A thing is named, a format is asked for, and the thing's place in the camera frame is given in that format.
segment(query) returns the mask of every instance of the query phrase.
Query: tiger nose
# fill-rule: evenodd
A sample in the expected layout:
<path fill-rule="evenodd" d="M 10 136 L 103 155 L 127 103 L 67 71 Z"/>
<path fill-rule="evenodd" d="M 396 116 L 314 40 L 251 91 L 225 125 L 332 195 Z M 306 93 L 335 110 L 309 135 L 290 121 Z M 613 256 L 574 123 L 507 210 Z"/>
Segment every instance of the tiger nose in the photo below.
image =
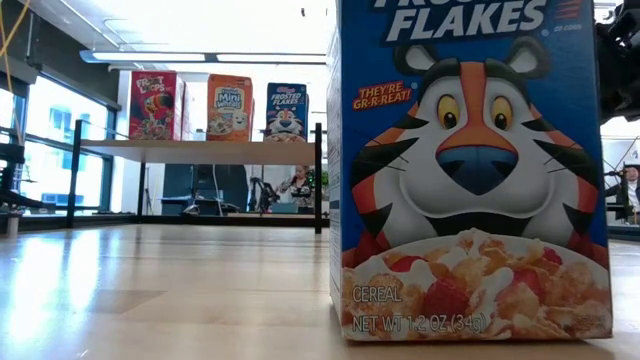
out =
<path fill-rule="evenodd" d="M 440 152 L 436 160 L 453 181 L 480 196 L 509 177 L 518 164 L 518 155 L 491 146 L 461 146 Z"/>

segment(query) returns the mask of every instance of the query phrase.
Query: cereal box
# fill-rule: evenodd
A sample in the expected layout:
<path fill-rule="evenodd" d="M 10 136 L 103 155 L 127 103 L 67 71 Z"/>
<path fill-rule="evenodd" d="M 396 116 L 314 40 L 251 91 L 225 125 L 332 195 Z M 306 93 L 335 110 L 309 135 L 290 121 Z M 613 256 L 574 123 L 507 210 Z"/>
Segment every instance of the cereal box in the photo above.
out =
<path fill-rule="evenodd" d="M 129 138 L 180 140 L 184 82 L 170 71 L 134 71 Z"/>
<path fill-rule="evenodd" d="M 264 141 L 307 141 L 309 117 L 307 86 L 269 83 L 267 97 L 269 100 Z"/>
<path fill-rule="evenodd" d="M 251 79 L 211 75 L 208 95 L 208 141 L 249 142 L 253 106 Z"/>
<path fill-rule="evenodd" d="M 327 112 L 343 336 L 610 337 L 593 4 L 339 4 Z"/>

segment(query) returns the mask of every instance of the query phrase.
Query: shelf leg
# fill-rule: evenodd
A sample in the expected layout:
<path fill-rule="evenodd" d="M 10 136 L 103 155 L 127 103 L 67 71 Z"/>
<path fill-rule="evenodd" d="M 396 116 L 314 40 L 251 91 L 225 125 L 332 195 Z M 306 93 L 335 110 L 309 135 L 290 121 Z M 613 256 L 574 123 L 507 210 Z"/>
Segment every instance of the shelf leg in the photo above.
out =
<path fill-rule="evenodd" d="M 147 163 L 140 163 L 140 182 L 138 183 L 138 213 L 136 222 L 142 224 L 142 203 L 144 202 L 144 177 L 146 175 Z"/>
<path fill-rule="evenodd" d="M 73 132 L 73 151 L 71 153 L 71 184 L 69 185 L 69 200 L 67 201 L 67 228 L 73 228 L 76 212 L 76 184 L 78 182 L 78 168 L 80 167 L 80 144 L 82 143 L 83 120 L 76 120 Z"/>
<path fill-rule="evenodd" d="M 322 124 L 316 123 L 316 170 L 315 170 L 315 228 L 316 234 L 322 234 Z"/>

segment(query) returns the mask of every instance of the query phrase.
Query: orange cereal box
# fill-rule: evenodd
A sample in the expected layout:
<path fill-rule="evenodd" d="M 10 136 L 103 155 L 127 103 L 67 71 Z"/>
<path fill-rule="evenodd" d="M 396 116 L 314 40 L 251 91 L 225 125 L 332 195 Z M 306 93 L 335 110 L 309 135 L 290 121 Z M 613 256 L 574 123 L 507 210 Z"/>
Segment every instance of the orange cereal box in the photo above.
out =
<path fill-rule="evenodd" d="M 207 141 L 249 142 L 252 107 L 250 78 L 209 76 Z"/>

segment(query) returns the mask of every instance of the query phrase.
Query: tony the tiger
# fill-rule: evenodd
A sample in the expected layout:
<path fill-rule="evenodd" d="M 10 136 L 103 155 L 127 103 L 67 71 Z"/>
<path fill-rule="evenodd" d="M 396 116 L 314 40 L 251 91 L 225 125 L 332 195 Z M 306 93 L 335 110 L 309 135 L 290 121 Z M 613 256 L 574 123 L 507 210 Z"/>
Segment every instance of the tony the tiger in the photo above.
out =
<path fill-rule="evenodd" d="M 526 81 L 550 71 L 537 40 L 516 38 L 504 61 L 484 62 L 402 46 L 394 64 L 422 77 L 418 100 L 352 162 L 365 232 L 343 254 L 345 266 L 470 228 L 539 238 L 599 260 L 606 250 L 587 238 L 599 168 L 529 96 Z"/>

